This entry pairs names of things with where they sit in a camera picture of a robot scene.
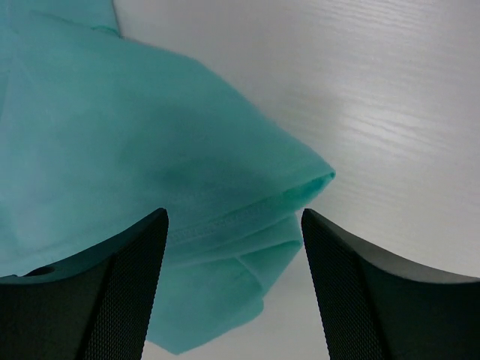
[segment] white table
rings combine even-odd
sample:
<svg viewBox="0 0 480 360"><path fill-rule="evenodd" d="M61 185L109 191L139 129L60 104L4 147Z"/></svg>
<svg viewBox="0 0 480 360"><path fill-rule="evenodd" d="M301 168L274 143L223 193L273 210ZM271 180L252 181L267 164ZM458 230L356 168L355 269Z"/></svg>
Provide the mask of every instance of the white table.
<svg viewBox="0 0 480 360"><path fill-rule="evenodd" d="M128 36L200 59L337 169L316 210L480 277L480 2L115 2ZM262 316L179 359L327 359L314 302L302 253Z"/></svg>

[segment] black hole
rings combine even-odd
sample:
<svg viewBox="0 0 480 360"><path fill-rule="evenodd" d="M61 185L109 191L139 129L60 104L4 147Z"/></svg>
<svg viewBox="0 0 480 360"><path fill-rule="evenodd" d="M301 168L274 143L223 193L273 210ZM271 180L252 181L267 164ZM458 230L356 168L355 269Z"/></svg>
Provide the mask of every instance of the black hole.
<svg viewBox="0 0 480 360"><path fill-rule="evenodd" d="M42 266L41 268L36 268L33 271L30 271L27 275L25 276L40 276L40 275L46 275L49 274L50 272L54 272L55 269L52 266Z"/></svg>

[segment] teal cloth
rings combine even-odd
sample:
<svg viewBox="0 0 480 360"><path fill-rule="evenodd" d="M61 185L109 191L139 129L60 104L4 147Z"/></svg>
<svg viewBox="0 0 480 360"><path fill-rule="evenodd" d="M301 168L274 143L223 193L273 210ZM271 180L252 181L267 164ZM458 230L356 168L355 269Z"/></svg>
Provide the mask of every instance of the teal cloth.
<svg viewBox="0 0 480 360"><path fill-rule="evenodd" d="M0 276L71 256L164 207L147 339L183 353L260 314L302 246L295 211L335 172L199 62L83 20L30 12L14 26Z"/></svg>

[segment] cloth fold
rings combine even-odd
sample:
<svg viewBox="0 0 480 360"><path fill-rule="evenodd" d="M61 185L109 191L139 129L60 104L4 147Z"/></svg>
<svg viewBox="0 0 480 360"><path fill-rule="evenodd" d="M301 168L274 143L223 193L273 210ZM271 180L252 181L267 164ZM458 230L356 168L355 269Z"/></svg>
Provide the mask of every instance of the cloth fold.
<svg viewBox="0 0 480 360"><path fill-rule="evenodd" d="M73 11L47 6L60 2ZM295 211L335 172L198 61L103 31L116 27L101 2L12 2L0 276L73 255L164 207L147 339L183 353L260 314L302 246ZM107 13L78 16L89 6Z"/></svg>

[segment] table surface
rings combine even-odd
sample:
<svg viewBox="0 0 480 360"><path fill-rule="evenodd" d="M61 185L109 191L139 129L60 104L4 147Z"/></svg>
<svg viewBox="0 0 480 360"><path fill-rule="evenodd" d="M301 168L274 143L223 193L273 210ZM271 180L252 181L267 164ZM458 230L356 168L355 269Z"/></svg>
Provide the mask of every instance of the table surface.
<svg viewBox="0 0 480 360"><path fill-rule="evenodd" d="M127 36L201 60L335 167L314 209L403 257L480 277L480 2L115 5ZM314 301L301 253L262 316L183 359L327 359L308 334L321 333Z"/></svg>

